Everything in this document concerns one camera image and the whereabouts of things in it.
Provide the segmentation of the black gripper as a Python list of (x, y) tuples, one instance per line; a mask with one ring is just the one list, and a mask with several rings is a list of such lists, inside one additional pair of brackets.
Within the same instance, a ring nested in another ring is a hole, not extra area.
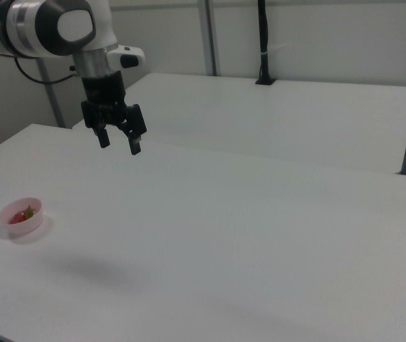
[(141, 152), (142, 134), (147, 132), (139, 105), (125, 104), (125, 87), (120, 71), (101, 78), (82, 78), (87, 99), (81, 103), (87, 128), (97, 135), (101, 148), (110, 145), (107, 125), (127, 131), (132, 155)]

